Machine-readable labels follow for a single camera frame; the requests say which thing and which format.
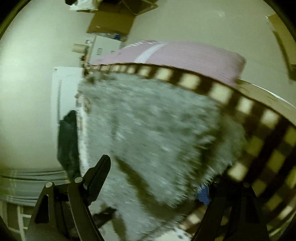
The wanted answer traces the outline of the grey fuzzy pants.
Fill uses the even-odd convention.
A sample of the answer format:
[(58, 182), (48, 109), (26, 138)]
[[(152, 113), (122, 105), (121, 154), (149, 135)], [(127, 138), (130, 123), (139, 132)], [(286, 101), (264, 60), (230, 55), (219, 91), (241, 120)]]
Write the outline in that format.
[(197, 190), (247, 143), (243, 126), (207, 96), (136, 75), (97, 74), (77, 88), (80, 171), (111, 169), (92, 213), (108, 207), (119, 240), (153, 240), (192, 211)]

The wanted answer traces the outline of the brown checkered bed sheet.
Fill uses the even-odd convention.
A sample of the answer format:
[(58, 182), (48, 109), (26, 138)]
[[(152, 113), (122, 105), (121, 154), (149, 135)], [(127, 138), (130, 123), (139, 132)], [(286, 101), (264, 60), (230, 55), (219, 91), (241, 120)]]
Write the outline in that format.
[(151, 64), (87, 66), (91, 73), (127, 73), (184, 87), (220, 103), (243, 124), (250, 141), (228, 176), (252, 186), (273, 240), (295, 240), (295, 108), (241, 81), (230, 87), (199, 73)]

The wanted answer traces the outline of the dark green folded garment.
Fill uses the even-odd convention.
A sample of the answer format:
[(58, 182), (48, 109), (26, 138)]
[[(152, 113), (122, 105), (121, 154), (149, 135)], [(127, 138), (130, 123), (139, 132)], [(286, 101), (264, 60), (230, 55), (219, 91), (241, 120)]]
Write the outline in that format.
[(57, 159), (71, 182), (81, 177), (75, 110), (59, 121)]

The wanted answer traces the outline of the pink striped pillow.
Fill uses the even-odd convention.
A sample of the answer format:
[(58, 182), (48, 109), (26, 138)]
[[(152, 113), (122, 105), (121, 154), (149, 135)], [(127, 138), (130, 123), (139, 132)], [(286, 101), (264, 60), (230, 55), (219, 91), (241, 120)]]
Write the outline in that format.
[(246, 65), (238, 53), (199, 42), (139, 41), (90, 60), (91, 65), (138, 63), (169, 66), (235, 85)]

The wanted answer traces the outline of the brown cardboard box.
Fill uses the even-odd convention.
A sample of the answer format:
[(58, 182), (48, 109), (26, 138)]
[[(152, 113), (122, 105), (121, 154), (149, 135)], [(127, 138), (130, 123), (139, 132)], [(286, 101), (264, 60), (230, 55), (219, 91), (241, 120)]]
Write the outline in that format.
[(119, 34), (129, 35), (135, 16), (111, 11), (95, 11), (88, 26), (88, 34)]

